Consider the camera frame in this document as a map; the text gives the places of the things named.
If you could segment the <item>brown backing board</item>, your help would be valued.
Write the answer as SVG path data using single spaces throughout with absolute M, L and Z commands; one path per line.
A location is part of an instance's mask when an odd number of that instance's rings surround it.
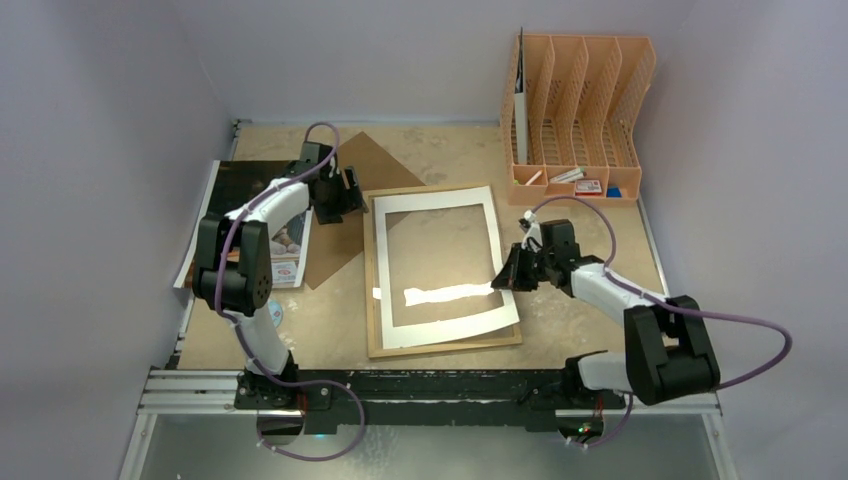
M 423 182 L 371 137 L 361 132 L 340 146 L 341 167 L 352 167 L 362 190 L 418 187 Z M 352 212 L 341 223 L 310 229 L 304 282 L 312 290 L 333 276 L 364 249 L 362 213 Z

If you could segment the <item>clear acrylic sheet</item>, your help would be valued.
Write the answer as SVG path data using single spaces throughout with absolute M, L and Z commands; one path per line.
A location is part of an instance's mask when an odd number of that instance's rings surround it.
M 480 204 L 386 215 L 393 324 L 407 326 L 499 308 L 489 229 Z

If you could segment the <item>wooden picture frame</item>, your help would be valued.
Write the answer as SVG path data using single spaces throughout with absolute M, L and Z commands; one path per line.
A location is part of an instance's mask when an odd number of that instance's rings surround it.
M 500 290 L 503 305 L 486 312 L 433 323 L 396 327 L 390 298 L 386 215 L 480 204 L 485 212 L 493 267 L 503 266 L 498 219 L 491 187 L 483 184 L 421 186 L 363 193 L 366 342 L 371 359 L 448 354 L 518 345 L 519 315 L 512 293 Z

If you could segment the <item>cat photo print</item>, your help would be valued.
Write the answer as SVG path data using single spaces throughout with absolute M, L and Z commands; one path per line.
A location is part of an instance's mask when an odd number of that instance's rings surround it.
M 213 161 L 197 218 L 241 209 L 265 190 L 271 180 L 283 177 L 287 166 L 284 160 Z M 269 234 L 275 289 L 302 285 L 311 224 L 312 212 L 307 210 Z

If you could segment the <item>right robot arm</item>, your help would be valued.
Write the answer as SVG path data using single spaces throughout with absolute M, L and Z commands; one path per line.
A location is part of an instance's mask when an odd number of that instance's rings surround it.
M 659 299 L 628 280 L 611 280 L 602 259 L 582 254 L 568 220 L 528 215 L 519 224 L 524 237 L 511 246 L 492 289 L 530 292 L 547 283 L 623 328 L 623 352 L 566 360 L 561 392 L 569 404 L 584 407 L 610 390 L 655 405 L 719 386 L 718 361 L 692 298 Z

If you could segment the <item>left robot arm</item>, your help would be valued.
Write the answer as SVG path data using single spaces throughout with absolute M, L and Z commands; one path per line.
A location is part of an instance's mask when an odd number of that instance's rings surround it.
M 304 141 L 298 160 L 249 201 L 198 225 L 192 290 L 224 318 L 245 355 L 246 372 L 263 378 L 259 395 L 272 408 L 297 399 L 290 350 L 279 339 L 268 307 L 272 290 L 271 235 L 312 211 L 320 224 L 340 223 L 364 210 L 353 168 L 340 168 L 338 148 Z

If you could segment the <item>white chalk stick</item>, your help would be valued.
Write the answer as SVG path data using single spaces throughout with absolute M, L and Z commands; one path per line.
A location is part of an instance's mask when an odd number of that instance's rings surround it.
M 534 183 L 537 179 L 539 179 L 539 178 L 542 176 L 542 174 L 543 174 L 543 173 L 544 173 L 544 171 L 543 171 L 543 170 L 539 170 L 539 171 L 535 172 L 535 173 L 534 173 L 534 174 L 533 174 L 533 175 L 532 175 L 532 176 L 531 176 L 531 177 L 530 177 L 530 178 L 529 178 L 529 179 L 525 182 L 524 186 L 530 186 L 530 185 L 532 185 L 532 184 L 533 184 L 533 183 Z

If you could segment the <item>red white small box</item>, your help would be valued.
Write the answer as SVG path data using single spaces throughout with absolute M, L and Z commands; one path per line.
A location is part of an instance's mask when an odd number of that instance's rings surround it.
M 575 182 L 575 194 L 578 196 L 602 196 L 602 182 L 596 179 L 582 179 Z

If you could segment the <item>white marker pen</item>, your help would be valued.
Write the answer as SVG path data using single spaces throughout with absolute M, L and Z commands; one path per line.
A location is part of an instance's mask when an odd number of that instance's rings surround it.
M 550 183 L 564 184 L 575 182 L 585 177 L 585 169 L 577 167 L 549 178 Z

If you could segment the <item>blue white tape dispenser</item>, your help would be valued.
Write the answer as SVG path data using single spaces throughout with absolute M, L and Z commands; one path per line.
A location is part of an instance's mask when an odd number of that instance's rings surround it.
M 282 306 L 273 299 L 268 302 L 267 306 L 274 328 L 279 328 L 284 317 Z

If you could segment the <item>white folder in organizer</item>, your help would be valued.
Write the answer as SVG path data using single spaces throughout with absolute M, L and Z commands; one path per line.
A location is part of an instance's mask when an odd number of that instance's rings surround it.
M 524 29 L 520 28 L 518 35 L 517 71 L 514 85 L 514 120 L 516 133 L 516 163 L 528 164 L 529 129 L 526 100 L 525 61 L 524 61 Z

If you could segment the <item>orange desk file organizer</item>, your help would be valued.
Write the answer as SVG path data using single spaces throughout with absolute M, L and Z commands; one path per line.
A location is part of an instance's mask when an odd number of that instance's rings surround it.
M 528 164 L 516 163 L 514 85 L 518 34 L 513 40 L 499 127 L 510 204 L 531 206 L 559 195 L 575 195 L 575 182 L 549 178 L 577 167 L 582 179 L 602 182 L 602 196 L 578 196 L 599 206 L 624 207 L 640 196 L 642 169 L 635 124 L 657 63 L 647 36 L 569 35 L 524 32 Z M 542 176 L 525 182 L 537 171 Z M 624 197 L 608 198 L 618 187 Z

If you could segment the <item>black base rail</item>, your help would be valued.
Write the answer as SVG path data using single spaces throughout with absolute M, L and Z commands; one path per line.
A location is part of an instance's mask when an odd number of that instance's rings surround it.
M 595 437 L 626 411 L 612 391 L 568 392 L 557 369 L 309 370 L 285 391 L 239 371 L 158 370 L 138 411 L 252 417 L 272 437 L 367 426 L 521 427 Z

